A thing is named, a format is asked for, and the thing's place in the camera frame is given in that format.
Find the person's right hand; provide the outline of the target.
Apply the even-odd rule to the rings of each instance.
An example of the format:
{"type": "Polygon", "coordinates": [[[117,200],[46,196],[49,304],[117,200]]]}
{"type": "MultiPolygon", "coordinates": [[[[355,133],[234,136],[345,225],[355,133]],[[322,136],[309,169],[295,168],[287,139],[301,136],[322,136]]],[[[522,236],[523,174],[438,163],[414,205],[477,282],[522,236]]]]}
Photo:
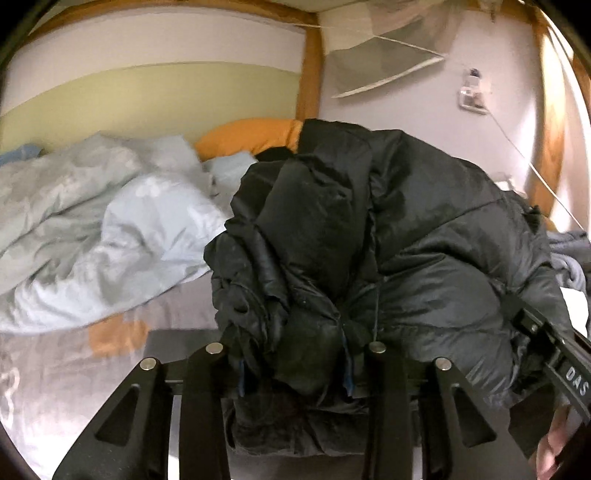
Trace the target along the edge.
{"type": "Polygon", "coordinates": [[[531,464],[537,479],[589,479],[590,423],[573,407],[559,407],[531,464]]]}

